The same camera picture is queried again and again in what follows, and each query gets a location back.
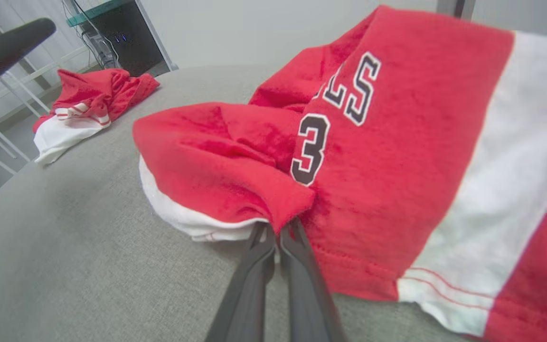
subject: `number 3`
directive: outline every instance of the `number 3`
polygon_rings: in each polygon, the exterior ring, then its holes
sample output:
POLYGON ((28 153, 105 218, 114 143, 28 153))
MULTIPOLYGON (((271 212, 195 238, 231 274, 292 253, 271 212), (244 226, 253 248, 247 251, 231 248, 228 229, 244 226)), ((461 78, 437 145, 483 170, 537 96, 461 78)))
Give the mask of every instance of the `number 3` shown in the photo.
POLYGON ((328 135, 330 122, 324 115, 307 114, 301 119, 299 136, 305 137, 301 150, 301 159, 292 159, 291 175, 295 181, 310 186, 315 179, 324 161, 324 149, 326 148, 326 136, 328 135), (313 138, 309 139, 309 132, 313 132, 313 138), (302 167, 303 162, 309 162, 308 167, 302 167))

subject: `gray fabric surface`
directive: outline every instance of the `gray fabric surface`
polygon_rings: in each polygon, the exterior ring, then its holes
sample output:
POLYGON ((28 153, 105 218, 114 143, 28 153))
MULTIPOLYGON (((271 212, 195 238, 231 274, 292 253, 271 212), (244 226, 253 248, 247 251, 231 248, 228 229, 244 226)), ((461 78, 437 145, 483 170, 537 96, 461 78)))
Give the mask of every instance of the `gray fabric surface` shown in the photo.
MULTIPOLYGON (((158 91, 109 130, 9 180, 0 189, 0 340, 203 340, 242 243, 191 242, 154 215, 139 184, 132 123, 173 106, 246 102, 277 69, 164 74, 158 91)), ((334 299, 352 342, 462 340, 416 305, 334 299)), ((279 270, 266 308, 266 340, 288 340, 279 270)))

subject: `red and white jersey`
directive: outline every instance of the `red and white jersey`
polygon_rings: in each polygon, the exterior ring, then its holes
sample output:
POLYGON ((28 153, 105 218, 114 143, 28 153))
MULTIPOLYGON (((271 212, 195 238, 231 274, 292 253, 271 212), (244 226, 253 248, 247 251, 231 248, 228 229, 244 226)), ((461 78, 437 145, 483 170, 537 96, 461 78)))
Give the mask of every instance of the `red and white jersey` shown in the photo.
POLYGON ((107 128, 128 108, 151 95, 159 86, 151 75, 130 77, 122 69, 76 74, 58 70, 63 90, 50 115, 33 126, 39 165, 56 162, 73 145, 107 128))
POLYGON ((547 38, 379 7, 249 104, 139 119, 141 181, 194 240, 299 216, 330 290, 547 341, 547 38))

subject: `white fabric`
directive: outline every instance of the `white fabric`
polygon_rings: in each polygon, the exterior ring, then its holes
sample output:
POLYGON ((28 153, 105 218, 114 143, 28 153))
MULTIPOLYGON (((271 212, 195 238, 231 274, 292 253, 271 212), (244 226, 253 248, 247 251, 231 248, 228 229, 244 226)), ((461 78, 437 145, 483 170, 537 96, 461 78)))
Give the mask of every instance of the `white fabric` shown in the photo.
POLYGON ((87 106, 87 104, 84 104, 83 102, 80 102, 74 108, 73 107, 71 107, 71 108, 56 108, 54 110, 54 114, 56 114, 56 117, 59 120, 68 120, 68 119, 71 119, 72 117, 81 116, 88 109, 89 109, 89 107, 87 106))
POLYGON ((193 241, 245 240, 256 222, 268 222, 264 218, 252 218, 228 223, 186 208, 162 193, 156 179, 149 171, 143 156, 139 159, 139 174, 143 190, 155 212, 172 227, 185 232, 193 241))
POLYGON ((547 211, 547 38, 517 33, 447 215, 397 282, 447 329, 482 336, 547 211))
POLYGON ((73 145, 93 136, 111 125, 108 115, 105 117, 74 117, 70 120, 58 120, 56 116, 43 122, 33 142, 39 150, 35 160, 38 165, 56 162, 58 158, 73 145))

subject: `white wall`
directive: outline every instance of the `white wall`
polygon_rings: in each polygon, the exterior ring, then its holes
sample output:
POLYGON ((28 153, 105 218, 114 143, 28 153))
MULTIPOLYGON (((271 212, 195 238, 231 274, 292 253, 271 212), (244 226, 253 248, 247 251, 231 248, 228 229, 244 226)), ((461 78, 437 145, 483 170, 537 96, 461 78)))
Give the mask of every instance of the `white wall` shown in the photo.
POLYGON ((547 35, 547 0, 476 0, 472 21, 547 35))
POLYGON ((181 68, 284 63, 358 24, 379 3, 435 11, 436 0, 141 0, 181 68))

